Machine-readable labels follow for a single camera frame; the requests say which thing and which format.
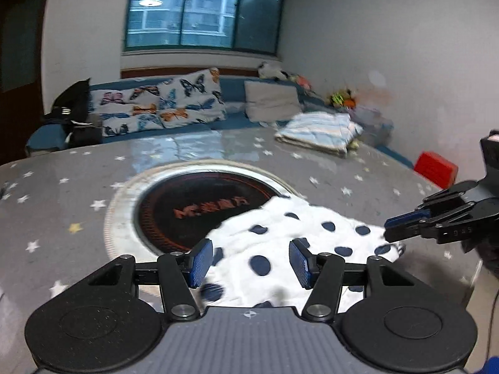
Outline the grey plain cushion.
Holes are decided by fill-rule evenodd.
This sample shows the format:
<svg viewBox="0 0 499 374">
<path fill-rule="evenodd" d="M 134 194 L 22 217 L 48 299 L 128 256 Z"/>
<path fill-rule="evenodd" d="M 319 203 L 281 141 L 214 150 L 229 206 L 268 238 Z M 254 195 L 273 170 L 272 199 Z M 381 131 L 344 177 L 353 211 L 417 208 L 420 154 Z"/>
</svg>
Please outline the grey plain cushion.
<svg viewBox="0 0 499 374">
<path fill-rule="evenodd" d="M 245 112 L 251 122 L 289 121 L 302 112 L 294 86 L 245 81 Z"/>
</svg>

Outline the folded striped blanket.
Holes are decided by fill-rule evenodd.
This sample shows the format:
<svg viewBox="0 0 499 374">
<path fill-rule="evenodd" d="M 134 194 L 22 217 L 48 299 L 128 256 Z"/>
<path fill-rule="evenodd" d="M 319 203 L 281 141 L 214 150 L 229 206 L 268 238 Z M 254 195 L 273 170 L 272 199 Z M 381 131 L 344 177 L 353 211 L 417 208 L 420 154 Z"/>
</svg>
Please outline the folded striped blanket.
<svg viewBox="0 0 499 374">
<path fill-rule="evenodd" d="M 363 131 L 348 113 L 307 112 L 294 116 L 274 137 L 282 143 L 345 156 Z"/>
</svg>

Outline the red box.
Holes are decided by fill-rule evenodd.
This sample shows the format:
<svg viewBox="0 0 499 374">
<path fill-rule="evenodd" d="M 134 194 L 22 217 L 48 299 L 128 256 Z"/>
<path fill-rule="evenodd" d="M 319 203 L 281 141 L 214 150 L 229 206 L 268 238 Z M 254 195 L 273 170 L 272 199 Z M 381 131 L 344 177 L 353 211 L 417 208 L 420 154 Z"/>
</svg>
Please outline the red box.
<svg viewBox="0 0 499 374">
<path fill-rule="evenodd" d="M 447 189 L 456 181 L 458 166 L 438 153 L 424 151 L 416 161 L 414 171 L 436 186 Z"/>
</svg>

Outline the butterfly print cushion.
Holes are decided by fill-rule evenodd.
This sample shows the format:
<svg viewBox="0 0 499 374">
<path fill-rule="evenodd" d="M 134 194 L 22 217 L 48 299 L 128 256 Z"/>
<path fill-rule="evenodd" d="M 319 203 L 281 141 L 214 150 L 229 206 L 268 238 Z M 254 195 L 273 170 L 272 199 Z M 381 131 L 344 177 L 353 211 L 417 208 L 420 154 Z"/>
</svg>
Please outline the butterfly print cushion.
<svg viewBox="0 0 499 374">
<path fill-rule="evenodd" d="M 105 138 L 223 121 L 227 115 L 216 68 L 130 89 L 93 90 L 89 110 L 99 116 Z"/>
</svg>

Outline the black white plush toy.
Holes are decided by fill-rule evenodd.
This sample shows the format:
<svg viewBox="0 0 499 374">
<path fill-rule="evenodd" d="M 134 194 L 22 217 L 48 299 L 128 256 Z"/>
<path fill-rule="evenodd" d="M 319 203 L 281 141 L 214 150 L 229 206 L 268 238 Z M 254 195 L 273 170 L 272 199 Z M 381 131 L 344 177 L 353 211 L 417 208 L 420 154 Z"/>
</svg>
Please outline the black white plush toy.
<svg viewBox="0 0 499 374">
<path fill-rule="evenodd" d="M 271 79 L 274 81 L 286 81 L 289 79 L 288 73 L 282 71 L 279 66 L 268 62 L 263 62 L 258 67 L 258 75 L 261 79 Z"/>
</svg>

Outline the clear plastic storage box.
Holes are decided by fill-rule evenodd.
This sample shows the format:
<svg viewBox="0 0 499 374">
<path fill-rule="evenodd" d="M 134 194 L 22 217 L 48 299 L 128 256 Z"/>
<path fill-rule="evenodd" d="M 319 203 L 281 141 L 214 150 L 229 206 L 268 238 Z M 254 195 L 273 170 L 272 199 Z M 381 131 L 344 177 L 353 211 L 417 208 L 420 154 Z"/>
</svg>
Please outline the clear plastic storage box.
<svg viewBox="0 0 499 374">
<path fill-rule="evenodd" d="M 394 125 L 392 120 L 383 117 L 378 109 L 369 106 L 356 106 L 348 111 L 350 118 L 359 124 L 363 132 L 360 140 L 372 147 L 389 144 Z"/>
</svg>

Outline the black bag on sofa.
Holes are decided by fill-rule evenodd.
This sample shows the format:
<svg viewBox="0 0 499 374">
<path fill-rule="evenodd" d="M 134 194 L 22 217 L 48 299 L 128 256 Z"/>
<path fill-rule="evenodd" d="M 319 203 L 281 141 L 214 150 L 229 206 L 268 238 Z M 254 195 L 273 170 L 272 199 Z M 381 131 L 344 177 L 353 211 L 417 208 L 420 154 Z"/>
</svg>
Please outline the black bag on sofa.
<svg viewBox="0 0 499 374">
<path fill-rule="evenodd" d="M 61 128 L 67 148 L 77 148 L 102 143 L 101 124 L 98 117 L 90 115 L 90 79 L 72 84 L 52 103 L 43 126 Z"/>
</svg>

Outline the colourful toy pile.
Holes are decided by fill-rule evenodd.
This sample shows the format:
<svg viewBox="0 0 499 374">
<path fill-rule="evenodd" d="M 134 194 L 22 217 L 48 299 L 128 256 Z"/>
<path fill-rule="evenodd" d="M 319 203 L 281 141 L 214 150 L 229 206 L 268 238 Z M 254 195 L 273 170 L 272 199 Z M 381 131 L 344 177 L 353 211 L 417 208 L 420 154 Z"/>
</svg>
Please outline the colourful toy pile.
<svg viewBox="0 0 499 374">
<path fill-rule="evenodd" d="M 335 108 L 354 108 L 356 101 L 354 94 L 350 89 L 339 89 L 328 95 L 327 102 Z"/>
</svg>

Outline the blue sofa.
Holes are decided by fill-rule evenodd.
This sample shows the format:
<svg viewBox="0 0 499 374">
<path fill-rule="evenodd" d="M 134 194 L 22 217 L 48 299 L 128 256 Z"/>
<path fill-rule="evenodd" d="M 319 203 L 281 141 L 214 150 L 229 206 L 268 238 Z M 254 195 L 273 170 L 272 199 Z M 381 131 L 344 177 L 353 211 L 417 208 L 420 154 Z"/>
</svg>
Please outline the blue sofa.
<svg viewBox="0 0 499 374">
<path fill-rule="evenodd" d="M 124 79 L 92 85 L 81 80 L 54 102 L 52 112 L 31 135 L 26 150 L 109 143 L 139 136 L 201 130 L 286 125 L 293 114 L 266 119 L 250 114 L 251 88 L 289 93 L 291 112 L 333 112 L 322 98 L 290 81 L 220 76 L 217 69 L 163 79 Z"/>
</svg>

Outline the round induction cooker in table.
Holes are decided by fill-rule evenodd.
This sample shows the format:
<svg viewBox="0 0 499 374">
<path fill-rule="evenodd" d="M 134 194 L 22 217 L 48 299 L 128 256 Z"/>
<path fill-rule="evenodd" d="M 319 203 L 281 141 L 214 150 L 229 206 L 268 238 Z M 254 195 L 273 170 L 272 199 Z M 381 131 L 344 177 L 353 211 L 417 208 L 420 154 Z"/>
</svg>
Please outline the round induction cooker in table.
<svg viewBox="0 0 499 374">
<path fill-rule="evenodd" d="M 272 173 L 234 161 L 158 166 L 114 195 L 104 222 L 107 254 L 150 262 L 165 252 L 186 252 L 226 219 L 295 193 Z"/>
</svg>

